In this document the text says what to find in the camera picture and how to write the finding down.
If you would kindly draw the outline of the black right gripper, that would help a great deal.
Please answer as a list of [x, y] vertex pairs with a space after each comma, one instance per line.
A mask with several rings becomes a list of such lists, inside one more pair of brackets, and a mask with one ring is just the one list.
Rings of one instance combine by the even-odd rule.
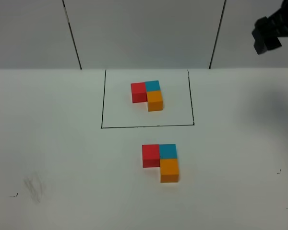
[[258, 55], [281, 47], [280, 37], [288, 37], [288, 0], [269, 17], [262, 17], [254, 24], [252, 31], [254, 48]]

